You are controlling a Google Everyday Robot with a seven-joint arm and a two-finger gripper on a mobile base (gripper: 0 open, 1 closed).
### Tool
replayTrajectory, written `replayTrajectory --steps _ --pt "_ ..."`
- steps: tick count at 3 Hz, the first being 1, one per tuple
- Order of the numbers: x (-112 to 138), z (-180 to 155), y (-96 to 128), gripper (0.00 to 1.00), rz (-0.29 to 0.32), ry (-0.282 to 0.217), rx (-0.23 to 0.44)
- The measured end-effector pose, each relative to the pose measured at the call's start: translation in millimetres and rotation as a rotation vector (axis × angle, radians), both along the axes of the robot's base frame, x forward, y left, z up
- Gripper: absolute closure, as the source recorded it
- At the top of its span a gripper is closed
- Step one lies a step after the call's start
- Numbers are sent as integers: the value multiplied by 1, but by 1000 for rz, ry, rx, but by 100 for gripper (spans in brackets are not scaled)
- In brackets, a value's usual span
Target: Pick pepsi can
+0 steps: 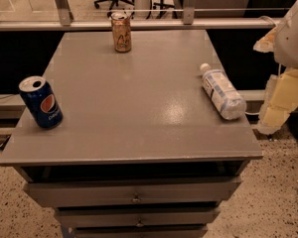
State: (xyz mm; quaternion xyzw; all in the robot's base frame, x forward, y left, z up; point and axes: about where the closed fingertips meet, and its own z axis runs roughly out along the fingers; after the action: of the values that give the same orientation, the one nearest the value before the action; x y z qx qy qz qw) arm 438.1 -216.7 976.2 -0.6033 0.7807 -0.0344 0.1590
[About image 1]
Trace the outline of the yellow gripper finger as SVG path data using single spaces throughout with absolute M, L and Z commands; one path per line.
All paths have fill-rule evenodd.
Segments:
M 277 28 L 271 29 L 264 37 L 262 37 L 254 44 L 253 49 L 261 53 L 274 52 L 274 40 L 276 31 Z
M 287 68 L 267 81 L 257 130 L 264 135 L 278 131 L 298 108 L 298 68 Z

